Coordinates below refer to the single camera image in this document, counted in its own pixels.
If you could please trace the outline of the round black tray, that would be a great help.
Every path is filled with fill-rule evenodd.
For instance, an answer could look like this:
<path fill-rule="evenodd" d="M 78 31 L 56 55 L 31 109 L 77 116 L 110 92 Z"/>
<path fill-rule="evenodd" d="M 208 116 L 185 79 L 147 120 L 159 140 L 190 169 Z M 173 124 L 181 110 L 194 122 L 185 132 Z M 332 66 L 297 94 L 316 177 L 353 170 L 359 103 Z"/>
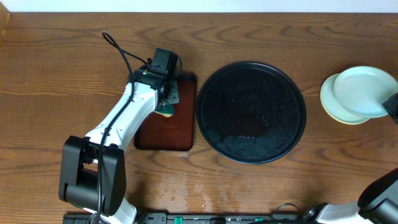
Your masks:
<path fill-rule="evenodd" d="M 196 105 L 208 144 L 243 164 L 264 164 L 288 154 L 307 121 L 303 96 L 283 71 L 259 62 L 238 62 L 212 74 Z"/>

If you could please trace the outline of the light green plate front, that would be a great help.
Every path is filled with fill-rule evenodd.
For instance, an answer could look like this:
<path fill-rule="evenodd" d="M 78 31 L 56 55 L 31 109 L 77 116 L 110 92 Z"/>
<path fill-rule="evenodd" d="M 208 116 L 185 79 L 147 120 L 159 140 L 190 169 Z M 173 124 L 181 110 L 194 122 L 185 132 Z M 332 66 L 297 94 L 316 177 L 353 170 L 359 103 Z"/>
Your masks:
<path fill-rule="evenodd" d="M 397 93 L 397 80 L 379 68 L 357 66 L 341 72 L 333 90 L 344 109 L 358 116 L 380 118 L 387 115 L 382 104 Z"/>

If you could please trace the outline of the yellow plate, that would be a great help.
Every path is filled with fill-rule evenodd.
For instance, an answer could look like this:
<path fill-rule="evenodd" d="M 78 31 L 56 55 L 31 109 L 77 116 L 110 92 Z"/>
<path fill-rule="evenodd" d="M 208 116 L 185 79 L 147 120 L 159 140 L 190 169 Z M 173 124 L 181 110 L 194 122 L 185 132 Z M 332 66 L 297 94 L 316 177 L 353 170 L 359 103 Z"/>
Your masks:
<path fill-rule="evenodd" d="M 322 104 L 322 106 L 323 106 L 323 109 L 325 110 L 326 114 L 331 119 L 333 119 L 339 123 L 348 124 L 348 125 L 356 125 L 356 124 L 362 124 L 362 123 L 369 121 L 369 118 L 356 115 L 352 112 L 349 112 L 348 110 L 344 109 L 341 106 L 334 108 L 334 107 L 324 104 L 324 103 Z"/>

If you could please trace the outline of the rectangular black brown tray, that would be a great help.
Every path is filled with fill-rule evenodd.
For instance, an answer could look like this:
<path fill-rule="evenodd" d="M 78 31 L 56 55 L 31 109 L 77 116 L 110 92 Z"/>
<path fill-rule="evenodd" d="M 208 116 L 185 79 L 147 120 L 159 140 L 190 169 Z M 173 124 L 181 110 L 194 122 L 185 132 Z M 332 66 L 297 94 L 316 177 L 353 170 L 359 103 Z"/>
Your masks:
<path fill-rule="evenodd" d="M 139 150 L 189 151 L 193 146 L 193 125 L 197 78 L 184 72 L 177 77 L 179 103 L 174 113 L 166 117 L 151 113 L 134 136 L 134 146 Z"/>

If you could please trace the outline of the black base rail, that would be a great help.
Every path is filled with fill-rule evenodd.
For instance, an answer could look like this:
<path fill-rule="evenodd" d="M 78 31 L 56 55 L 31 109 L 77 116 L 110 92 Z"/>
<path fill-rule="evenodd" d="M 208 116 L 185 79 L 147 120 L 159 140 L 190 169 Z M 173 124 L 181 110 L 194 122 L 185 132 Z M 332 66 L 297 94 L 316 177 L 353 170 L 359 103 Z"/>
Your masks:
<path fill-rule="evenodd" d="M 243 224 L 260 222 L 263 220 L 287 220 L 300 221 L 297 214 L 274 214 L 270 215 L 184 215 L 166 213 L 146 213 L 138 215 L 133 224 Z"/>

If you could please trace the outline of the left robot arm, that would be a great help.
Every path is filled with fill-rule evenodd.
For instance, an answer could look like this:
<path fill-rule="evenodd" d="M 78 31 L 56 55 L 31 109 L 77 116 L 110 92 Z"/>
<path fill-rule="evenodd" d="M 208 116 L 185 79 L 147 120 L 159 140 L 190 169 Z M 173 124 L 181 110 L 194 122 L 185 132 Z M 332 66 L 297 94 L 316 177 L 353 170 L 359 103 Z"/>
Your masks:
<path fill-rule="evenodd" d="M 89 223 L 134 223 L 137 209 L 125 198 L 125 150 L 143 121 L 167 104 L 179 75 L 148 66 L 134 71 L 105 119 L 85 137 L 65 141 L 58 196 L 91 212 Z"/>

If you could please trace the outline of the green scouring sponge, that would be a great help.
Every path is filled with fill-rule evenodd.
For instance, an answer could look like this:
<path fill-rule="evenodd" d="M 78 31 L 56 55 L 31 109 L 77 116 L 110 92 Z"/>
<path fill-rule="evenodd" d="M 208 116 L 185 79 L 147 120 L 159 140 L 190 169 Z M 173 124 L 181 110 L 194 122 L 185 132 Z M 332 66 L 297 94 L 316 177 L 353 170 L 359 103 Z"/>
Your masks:
<path fill-rule="evenodd" d="M 165 116 L 166 118 L 171 117 L 174 114 L 173 105 L 160 105 L 154 110 L 155 113 Z"/>

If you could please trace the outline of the light green plate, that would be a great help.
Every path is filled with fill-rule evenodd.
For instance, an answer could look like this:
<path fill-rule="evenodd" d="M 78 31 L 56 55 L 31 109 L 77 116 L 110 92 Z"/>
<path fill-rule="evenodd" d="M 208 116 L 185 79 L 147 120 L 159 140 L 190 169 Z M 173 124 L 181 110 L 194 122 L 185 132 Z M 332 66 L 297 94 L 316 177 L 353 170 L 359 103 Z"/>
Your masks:
<path fill-rule="evenodd" d="M 325 80 L 321 87 L 320 101 L 324 110 L 330 117 L 344 124 L 354 125 L 367 122 L 369 118 L 359 116 L 348 111 L 336 99 L 334 94 L 334 84 L 338 76 L 339 73 L 330 76 Z"/>
<path fill-rule="evenodd" d="M 382 104 L 397 93 L 397 80 L 379 68 L 357 66 L 341 72 L 333 90 L 344 109 L 358 116 L 380 118 L 387 115 Z"/>

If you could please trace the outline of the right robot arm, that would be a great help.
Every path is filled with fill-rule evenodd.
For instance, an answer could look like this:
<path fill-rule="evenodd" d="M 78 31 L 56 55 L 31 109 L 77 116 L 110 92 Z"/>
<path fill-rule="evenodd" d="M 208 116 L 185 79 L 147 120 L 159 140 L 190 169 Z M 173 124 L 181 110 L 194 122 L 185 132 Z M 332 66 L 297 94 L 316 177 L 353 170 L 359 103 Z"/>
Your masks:
<path fill-rule="evenodd" d="M 397 169 L 371 183 L 357 202 L 316 209 L 317 223 L 397 224 Z"/>

